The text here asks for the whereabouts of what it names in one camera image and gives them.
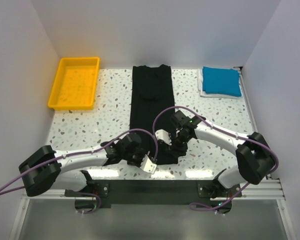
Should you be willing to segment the black t shirt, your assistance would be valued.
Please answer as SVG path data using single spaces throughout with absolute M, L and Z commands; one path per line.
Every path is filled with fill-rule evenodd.
M 175 99 L 171 67 L 164 64 L 159 67 L 133 66 L 130 129 L 144 129 L 152 133 L 157 115 L 172 106 L 175 106 Z M 155 130 L 165 130 L 175 135 L 176 130 L 170 121 L 174 113 L 175 109 L 163 113 L 155 123 Z M 141 137 L 141 147 L 154 156 L 156 147 L 153 139 L 144 132 L 137 133 Z M 162 146 L 158 148 L 156 159 L 158 165 L 178 163 L 178 157 L 166 152 Z

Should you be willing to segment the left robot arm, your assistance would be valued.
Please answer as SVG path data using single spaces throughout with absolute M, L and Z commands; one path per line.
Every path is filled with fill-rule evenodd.
M 141 147 L 141 142 L 139 135 L 130 133 L 122 139 L 81 150 L 54 150 L 50 145 L 42 146 L 18 167 L 26 194 L 36 197 L 50 189 L 64 189 L 89 196 L 94 184 L 83 169 L 116 165 L 122 160 L 153 174 L 156 165 Z

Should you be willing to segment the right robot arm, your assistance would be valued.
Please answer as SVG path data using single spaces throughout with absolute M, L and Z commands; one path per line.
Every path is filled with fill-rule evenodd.
M 232 187 L 244 182 L 258 185 L 278 167 L 278 158 L 258 132 L 238 133 L 215 125 L 201 116 L 190 118 L 180 110 L 172 115 L 171 122 L 177 133 L 170 139 L 170 152 L 184 156 L 188 142 L 196 139 L 213 143 L 236 157 L 235 166 L 223 169 L 202 187 L 210 198 L 223 197 Z

